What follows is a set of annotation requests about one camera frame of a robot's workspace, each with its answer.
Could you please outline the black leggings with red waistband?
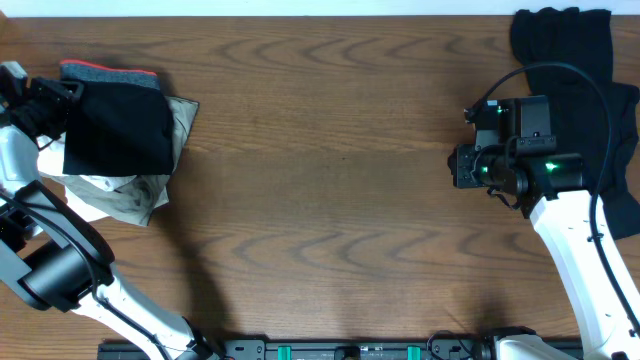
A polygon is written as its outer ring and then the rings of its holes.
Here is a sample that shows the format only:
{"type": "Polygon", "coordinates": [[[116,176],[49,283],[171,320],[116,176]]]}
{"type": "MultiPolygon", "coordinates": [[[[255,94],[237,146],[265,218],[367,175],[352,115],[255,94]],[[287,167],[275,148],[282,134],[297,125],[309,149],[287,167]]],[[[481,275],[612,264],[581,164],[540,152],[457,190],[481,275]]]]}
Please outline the black leggings with red waistband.
{"type": "Polygon", "coordinates": [[[66,59],[60,62],[60,78],[84,86],[66,124],[65,175],[173,171],[174,120],[156,73],[66,59]]]}

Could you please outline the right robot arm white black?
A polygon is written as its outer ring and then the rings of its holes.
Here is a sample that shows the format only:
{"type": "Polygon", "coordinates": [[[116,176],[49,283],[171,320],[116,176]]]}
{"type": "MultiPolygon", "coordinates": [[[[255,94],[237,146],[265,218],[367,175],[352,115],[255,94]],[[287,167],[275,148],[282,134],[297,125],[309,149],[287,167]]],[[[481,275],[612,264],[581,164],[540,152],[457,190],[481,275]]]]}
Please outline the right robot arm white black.
{"type": "Polygon", "coordinates": [[[578,153],[560,153],[544,96],[484,100],[465,112],[475,141],[448,159],[455,187],[486,188],[522,212],[548,249],[586,359],[636,359],[639,292],[589,192],[578,153]]]}

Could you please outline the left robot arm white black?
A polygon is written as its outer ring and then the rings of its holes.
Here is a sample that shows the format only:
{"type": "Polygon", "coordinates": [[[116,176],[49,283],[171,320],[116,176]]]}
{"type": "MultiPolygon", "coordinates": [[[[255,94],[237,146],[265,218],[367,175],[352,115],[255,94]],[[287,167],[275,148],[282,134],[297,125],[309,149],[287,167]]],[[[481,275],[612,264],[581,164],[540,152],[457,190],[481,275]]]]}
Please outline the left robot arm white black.
{"type": "Polygon", "coordinates": [[[38,310],[94,319],[151,359],[221,359],[184,317],[127,282],[104,238],[47,189],[37,169],[37,139],[53,138],[86,94],[79,81],[30,78],[1,65],[1,280],[38,310]]]}

